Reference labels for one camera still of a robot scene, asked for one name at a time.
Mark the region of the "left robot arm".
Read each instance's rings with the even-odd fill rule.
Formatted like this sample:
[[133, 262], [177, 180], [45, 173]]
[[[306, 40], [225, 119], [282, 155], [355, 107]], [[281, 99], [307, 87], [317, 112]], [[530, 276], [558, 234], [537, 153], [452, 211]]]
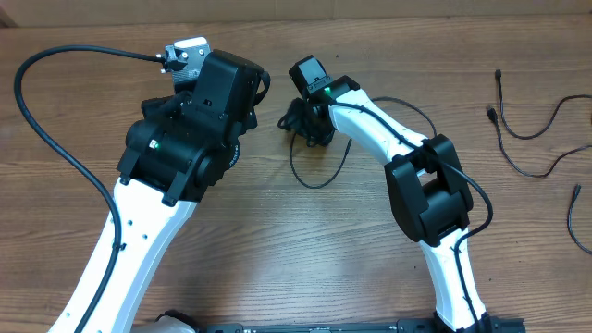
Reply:
[[159, 56], [174, 93], [142, 102], [125, 138], [108, 219], [54, 332], [129, 332], [171, 241], [232, 168], [270, 79], [254, 62], [205, 46]]

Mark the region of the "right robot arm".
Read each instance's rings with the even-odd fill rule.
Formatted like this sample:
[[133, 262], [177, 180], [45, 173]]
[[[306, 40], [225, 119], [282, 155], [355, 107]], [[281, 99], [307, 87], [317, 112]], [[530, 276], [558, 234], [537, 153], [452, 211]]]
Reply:
[[333, 79], [312, 55], [289, 71], [300, 93], [278, 125], [308, 146], [328, 145], [335, 133], [358, 142], [384, 167], [390, 207], [403, 233], [424, 253], [444, 332], [482, 332], [481, 302], [467, 251], [476, 184], [462, 171], [452, 142], [405, 128], [347, 76]]

